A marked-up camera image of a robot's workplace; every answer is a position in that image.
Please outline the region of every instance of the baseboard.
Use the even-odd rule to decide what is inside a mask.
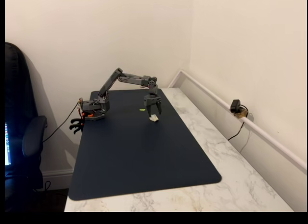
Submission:
[[[55,189],[68,189],[73,175],[73,169],[71,170],[58,170],[58,171],[45,171],[42,172],[43,174],[43,186],[44,188],[39,190],[42,191],[45,189],[45,183],[47,181],[51,182],[51,185],[48,190],[55,190]]]

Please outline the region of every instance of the monitor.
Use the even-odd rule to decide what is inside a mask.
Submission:
[[[10,143],[9,143],[9,135],[8,135],[8,126],[5,123],[4,125],[4,165],[11,164],[11,153],[10,153]]]

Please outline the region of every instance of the dark blue desk mat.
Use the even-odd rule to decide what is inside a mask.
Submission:
[[[154,123],[147,90],[110,91],[104,119],[86,121],[69,189],[72,200],[218,183],[220,174],[164,93]],[[92,92],[91,99],[97,96]]]

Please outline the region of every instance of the marble tabletop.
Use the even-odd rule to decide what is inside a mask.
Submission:
[[[164,94],[222,176],[217,184],[73,201],[70,211],[293,211],[178,88]]]

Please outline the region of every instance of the small white object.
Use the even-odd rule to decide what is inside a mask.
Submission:
[[[156,114],[152,114],[152,115],[150,116],[150,121],[153,121],[153,122],[158,121],[157,115],[156,115]]]

